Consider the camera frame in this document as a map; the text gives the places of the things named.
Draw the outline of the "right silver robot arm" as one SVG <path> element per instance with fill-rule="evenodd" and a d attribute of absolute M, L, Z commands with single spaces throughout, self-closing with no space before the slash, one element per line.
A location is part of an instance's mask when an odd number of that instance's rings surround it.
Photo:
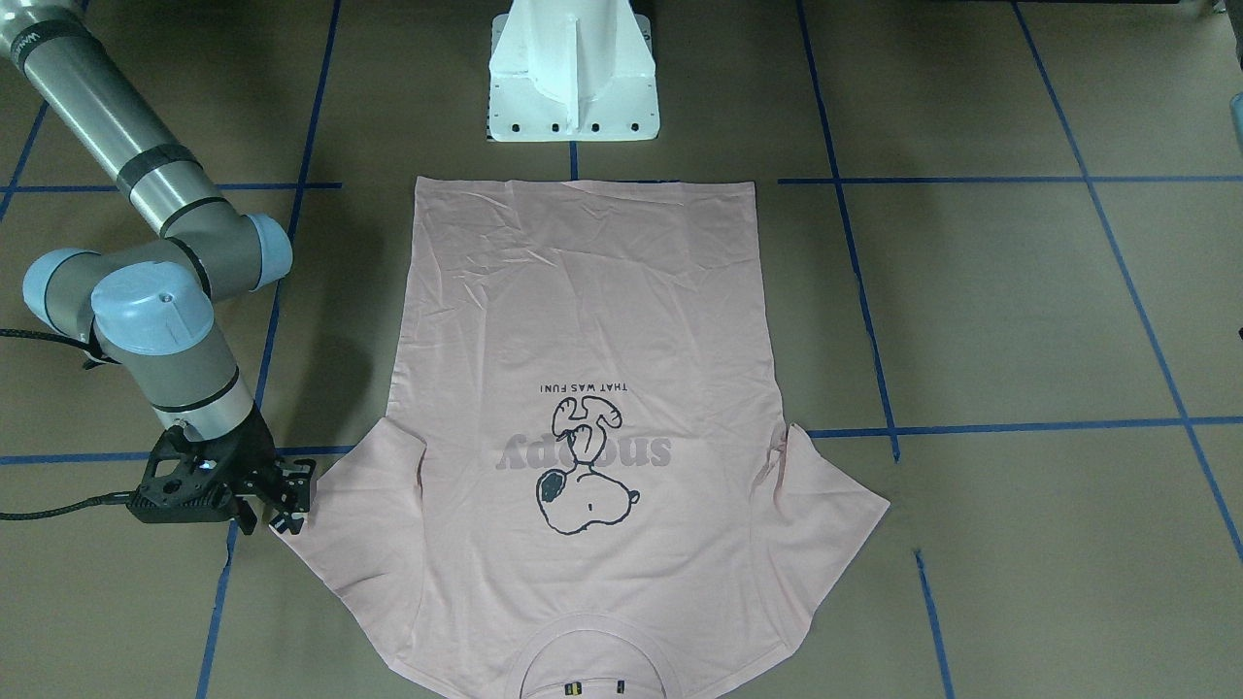
<path fill-rule="evenodd" d="M 222 195 L 85 26 L 75 1 L 5 1 L 2 58 L 44 96 L 116 190 L 150 228 L 150 243 L 99 252 L 63 248 L 25 272 L 27 308 L 45 338 L 123 367 L 162 434 L 140 483 L 88 498 L 142 522 L 232 521 L 252 534 L 252 499 L 270 526 L 298 534 L 316 464 L 280 456 L 222 335 L 215 303 L 288 274 L 288 234 L 270 216 L 244 216 Z"/>

